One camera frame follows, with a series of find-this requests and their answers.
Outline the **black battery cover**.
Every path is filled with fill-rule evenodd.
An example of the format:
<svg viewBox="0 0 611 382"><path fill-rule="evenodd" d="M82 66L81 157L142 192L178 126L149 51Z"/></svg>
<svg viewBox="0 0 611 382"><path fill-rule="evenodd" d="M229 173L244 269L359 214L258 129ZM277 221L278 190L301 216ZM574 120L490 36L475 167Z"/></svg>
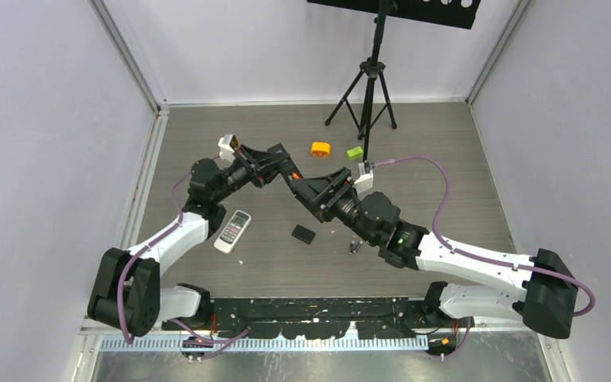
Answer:
<svg viewBox="0 0 611 382"><path fill-rule="evenodd" d="M300 224L297 224L291 232L291 235L293 238L300 240L305 244L311 244L316 236L316 233L301 226Z"/></svg>

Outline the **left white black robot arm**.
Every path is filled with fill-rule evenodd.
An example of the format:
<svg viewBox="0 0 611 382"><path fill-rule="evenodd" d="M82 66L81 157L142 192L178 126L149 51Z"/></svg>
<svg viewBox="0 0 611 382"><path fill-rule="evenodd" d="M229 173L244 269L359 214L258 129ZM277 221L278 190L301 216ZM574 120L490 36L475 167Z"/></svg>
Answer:
<svg viewBox="0 0 611 382"><path fill-rule="evenodd" d="M193 163L186 175L188 198L170 224L131 248L105 251L88 301L91 320L120 330L126 342L145 336L158 322L179 319L193 329L211 322L207 290L189 284L163 288L161 277L219 230L226 214L224 199L247 184L270 184L290 159L284 149L261 151L236 144L222 145L220 156L229 166L221 168L214 158Z"/></svg>

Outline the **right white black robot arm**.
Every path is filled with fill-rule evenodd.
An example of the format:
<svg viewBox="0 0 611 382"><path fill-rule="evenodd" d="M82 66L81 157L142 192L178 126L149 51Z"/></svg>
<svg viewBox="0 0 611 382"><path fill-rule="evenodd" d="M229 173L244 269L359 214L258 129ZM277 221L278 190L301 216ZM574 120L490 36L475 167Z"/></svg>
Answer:
<svg viewBox="0 0 611 382"><path fill-rule="evenodd" d="M367 245L378 248L385 263L476 283L472 288L432 283L422 305L422 316L430 325L481 316L520 321L547 337L570 336L578 282L557 253L540 248L534 255L510 254L446 239L401 219L400 208L381 192L359 198L347 168L312 178L288 170L284 178L318 221L338 219Z"/></svg>

